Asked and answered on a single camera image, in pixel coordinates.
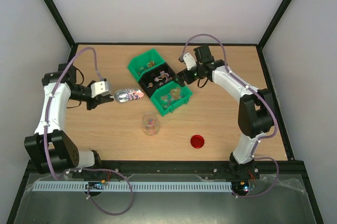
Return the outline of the silver metal scoop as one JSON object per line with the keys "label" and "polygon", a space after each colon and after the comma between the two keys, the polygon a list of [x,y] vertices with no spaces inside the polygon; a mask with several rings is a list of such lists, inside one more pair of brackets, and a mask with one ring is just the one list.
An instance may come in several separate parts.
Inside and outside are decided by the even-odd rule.
{"label": "silver metal scoop", "polygon": [[117,90],[114,99],[119,103],[138,100],[144,97],[144,93],[138,88],[126,88]]}

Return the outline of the green bin with gummy candies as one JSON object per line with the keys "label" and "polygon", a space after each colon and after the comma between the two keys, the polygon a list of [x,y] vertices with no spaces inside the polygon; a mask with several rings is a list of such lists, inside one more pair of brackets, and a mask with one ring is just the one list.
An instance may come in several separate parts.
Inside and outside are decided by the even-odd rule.
{"label": "green bin with gummy candies", "polygon": [[182,105],[186,105],[192,95],[193,93],[187,86],[181,87],[176,82],[169,82],[157,89],[150,97],[150,101],[159,114],[165,116],[173,113]]}

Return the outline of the green bin with lollipops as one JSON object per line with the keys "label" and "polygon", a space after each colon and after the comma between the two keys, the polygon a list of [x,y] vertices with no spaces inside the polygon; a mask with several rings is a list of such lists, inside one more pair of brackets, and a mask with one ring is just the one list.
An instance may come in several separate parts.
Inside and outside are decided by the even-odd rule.
{"label": "green bin with lollipops", "polygon": [[164,58],[153,48],[132,58],[127,69],[139,81],[145,72],[163,63],[165,63]]}

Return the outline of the red jar lid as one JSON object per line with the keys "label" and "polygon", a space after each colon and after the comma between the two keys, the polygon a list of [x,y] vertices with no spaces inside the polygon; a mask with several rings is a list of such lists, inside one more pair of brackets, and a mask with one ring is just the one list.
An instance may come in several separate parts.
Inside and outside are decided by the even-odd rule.
{"label": "red jar lid", "polygon": [[193,135],[190,139],[191,146],[200,149],[204,146],[205,140],[201,135]]}

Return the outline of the black bin with swirl lollipops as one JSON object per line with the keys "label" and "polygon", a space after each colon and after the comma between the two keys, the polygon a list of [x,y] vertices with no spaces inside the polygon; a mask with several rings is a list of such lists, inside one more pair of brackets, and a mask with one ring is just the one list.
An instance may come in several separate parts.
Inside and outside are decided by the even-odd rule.
{"label": "black bin with swirl lollipops", "polygon": [[147,97],[151,98],[156,90],[172,82],[175,78],[176,73],[169,64],[163,63],[144,72],[138,80],[138,84],[144,90]]}

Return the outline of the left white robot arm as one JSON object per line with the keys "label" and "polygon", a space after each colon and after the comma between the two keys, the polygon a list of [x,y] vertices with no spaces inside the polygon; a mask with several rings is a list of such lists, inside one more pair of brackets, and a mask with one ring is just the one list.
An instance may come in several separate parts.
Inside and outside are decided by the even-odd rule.
{"label": "left white robot arm", "polygon": [[86,103],[92,110],[114,100],[110,83],[103,78],[88,86],[76,82],[77,68],[60,64],[56,72],[42,79],[44,105],[39,124],[32,136],[24,140],[24,147],[40,174],[63,171],[68,168],[99,168],[101,158],[95,150],[79,150],[65,132],[66,110],[69,100]]}

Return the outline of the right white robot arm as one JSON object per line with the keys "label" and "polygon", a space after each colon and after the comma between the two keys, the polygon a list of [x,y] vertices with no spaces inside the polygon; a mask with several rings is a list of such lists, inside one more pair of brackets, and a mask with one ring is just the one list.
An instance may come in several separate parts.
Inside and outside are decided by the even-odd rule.
{"label": "right white robot arm", "polygon": [[262,139],[274,137],[270,129],[277,131],[277,119],[271,91],[258,89],[239,77],[227,64],[226,59],[216,60],[207,45],[194,49],[191,55],[183,51],[179,57],[186,68],[178,73],[180,85],[207,79],[230,94],[239,104],[237,123],[241,131],[240,140],[230,154],[229,170],[240,178],[254,171],[255,151]]}

